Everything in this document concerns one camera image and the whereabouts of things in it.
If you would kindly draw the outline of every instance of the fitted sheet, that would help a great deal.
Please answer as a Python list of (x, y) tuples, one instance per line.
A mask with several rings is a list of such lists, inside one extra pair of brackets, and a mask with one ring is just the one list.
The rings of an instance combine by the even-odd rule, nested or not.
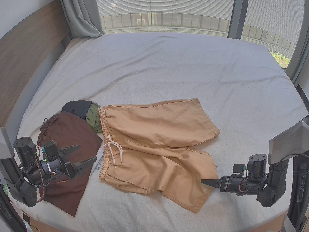
[[(33, 97), (18, 137), (36, 142), (44, 118), (71, 100), (104, 106), (194, 97), (221, 132), (198, 146), (211, 153), (219, 176), (231, 175), (235, 163), (247, 164), (255, 153), (267, 154), (270, 139), (308, 114), (263, 45), (186, 33), (107, 34), (70, 42)], [(13, 202), (62, 231), (248, 231), (287, 211), (292, 160), (286, 192), (272, 207), (262, 207), (256, 196), (214, 189), (197, 214), (159, 191), (120, 191), (98, 175), (96, 169), (75, 218), (45, 201), (32, 208)]]

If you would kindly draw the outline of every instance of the white drawstring bow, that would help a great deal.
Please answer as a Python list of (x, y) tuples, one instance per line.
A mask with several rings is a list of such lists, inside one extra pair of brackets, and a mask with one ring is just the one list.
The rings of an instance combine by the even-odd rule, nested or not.
[(123, 149), (121, 147), (121, 145), (115, 141), (112, 141), (111, 139), (111, 136), (110, 135), (107, 135), (108, 139), (110, 140), (110, 142), (106, 143), (103, 147), (103, 149), (106, 148), (106, 146), (109, 147), (109, 151), (111, 152), (112, 154), (112, 158), (113, 158), (113, 163), (114, 163), (114, 166), (116, 168), (116, 164), (115, 164), (115, 157), (113, 155), (113, 151), (112, 151), (112, 148), (111, 148), (111, 145), (115, 145), (117, 147), (117, 149), (119, 150), (119, 153), (120, 153), (120, 161), (121, 161), (121, 164), (122, 164), (122, 152), (123, 152)]

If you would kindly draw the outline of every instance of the gray curtain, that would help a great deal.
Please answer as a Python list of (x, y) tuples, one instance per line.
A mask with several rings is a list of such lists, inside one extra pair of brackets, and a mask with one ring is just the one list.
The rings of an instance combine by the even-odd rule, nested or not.
[(295, 47), (295, 51), (291, 58), (291, 61), (286, 69), (286, 74), (293, 82), (294, 86), (297, 86), (299, 80), (308, 65), (309, 61), (309, 0), (305, 0), (303, 23), (300, 29), (298, 41)]
[(98, 37), (102, 29), (96, 0), (60, 0), (72, 37)]

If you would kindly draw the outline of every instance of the white bed sheet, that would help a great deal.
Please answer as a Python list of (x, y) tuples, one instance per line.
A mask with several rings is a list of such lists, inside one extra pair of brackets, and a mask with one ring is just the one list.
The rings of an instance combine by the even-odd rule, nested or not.
[[(198, 97), (221, 131), (199, 148), (210, 152), (219, 176), (255, 153), (308, 112), (296, 89), (268, 50), (259, 44), (185, 33), (123, 33), (72, 40), (23, 116), (18, 137), (36, 142), (44, 118), (71, 100), (102, 106), (148, 104)], [(62, 231), (248, 231), (289, 206), (292, 162), (284, 196), (264, 208), (255, 196), (212, 191), (194, 214), (159, 191), (119, 191), (90, 177), (76, 217), (42, 201), (18, 206)]]

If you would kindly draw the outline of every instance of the tan shorts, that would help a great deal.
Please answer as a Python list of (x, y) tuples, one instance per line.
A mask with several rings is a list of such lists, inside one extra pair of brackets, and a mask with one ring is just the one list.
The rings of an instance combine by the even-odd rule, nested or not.
[(149, 105), (115, 105), (98, 109), (105, 136), (123, 148), (105, 148), (100, 178), (130, 192), (162, 194), (180, 206), (198, 212), (212, 187), (201, 179), (217, 179), (212, 156), (192, 146), (220, 131), (197, 98)]

